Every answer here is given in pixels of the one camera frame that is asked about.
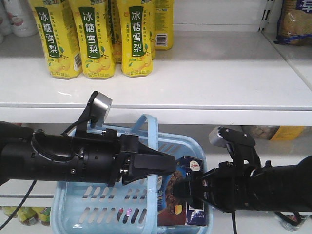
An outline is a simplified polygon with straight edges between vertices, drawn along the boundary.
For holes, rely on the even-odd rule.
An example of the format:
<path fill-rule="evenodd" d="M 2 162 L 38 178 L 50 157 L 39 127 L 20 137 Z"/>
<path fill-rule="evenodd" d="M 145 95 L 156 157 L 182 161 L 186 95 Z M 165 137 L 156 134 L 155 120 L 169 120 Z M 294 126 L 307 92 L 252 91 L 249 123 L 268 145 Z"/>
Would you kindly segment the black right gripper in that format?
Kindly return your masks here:
<path fill-rule="evenodd" d="M 222 162 L 218 168 L 206 173 L 194 172 L 190 181 L 182 181 L 173 186 L 174 197 L 192 199 L 190 206 L 204 209 L 204 203 L 227 213 L 251 209 L 248 197 L 248 172 L 240 172 L 233 163 Z"/>

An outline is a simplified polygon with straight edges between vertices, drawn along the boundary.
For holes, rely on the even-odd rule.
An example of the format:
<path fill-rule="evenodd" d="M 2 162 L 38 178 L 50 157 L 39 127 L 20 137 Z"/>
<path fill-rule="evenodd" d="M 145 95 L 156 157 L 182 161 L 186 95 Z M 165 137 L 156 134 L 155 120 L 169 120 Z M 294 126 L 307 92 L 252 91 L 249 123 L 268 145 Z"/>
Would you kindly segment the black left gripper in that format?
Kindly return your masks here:
<path fill-rule="evenodd" d="M 148 176 L 169 176 L 176 170 L 176 158 L 139 142 L 134 135 L 118 135 L 106 129 L 104 134 L 74 134 L 71 140 L 71 182 L 106 183 L 113 187 L 122 181 L 128 185 Z"/>

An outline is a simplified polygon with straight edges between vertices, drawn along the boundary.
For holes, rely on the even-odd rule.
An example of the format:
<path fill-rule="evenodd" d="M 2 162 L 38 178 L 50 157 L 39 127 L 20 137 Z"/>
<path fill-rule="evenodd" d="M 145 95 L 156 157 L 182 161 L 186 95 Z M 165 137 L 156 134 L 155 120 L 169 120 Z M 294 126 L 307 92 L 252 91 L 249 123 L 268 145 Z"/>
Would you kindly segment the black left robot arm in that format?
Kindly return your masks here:
<path fill-rule="evenodd" d="M 11 179 L 127 185 L 150 175 L 176 170 L 173 156 L 156 151 L 138 136 L 76 132 L 48 135 L 42 130 L 0 124 L 0 181 Z"/>

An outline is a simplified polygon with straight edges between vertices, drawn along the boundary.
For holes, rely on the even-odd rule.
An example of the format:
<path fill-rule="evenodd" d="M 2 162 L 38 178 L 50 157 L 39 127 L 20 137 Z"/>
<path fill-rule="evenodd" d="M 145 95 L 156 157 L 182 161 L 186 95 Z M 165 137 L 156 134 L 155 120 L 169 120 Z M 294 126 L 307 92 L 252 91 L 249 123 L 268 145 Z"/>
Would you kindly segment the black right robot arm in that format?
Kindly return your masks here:
<path fill-rule="evenodd" d="M 237 210 L 273 212 L 311 212 L 312 158 L 296 165 L 264 167 L 244 164 L 242 170 L 232 162 L 221 162 L 206 173 L 194 172 L 173 186 L 174 197 L 192 207 L 204 203 L 231 213 Z"/>

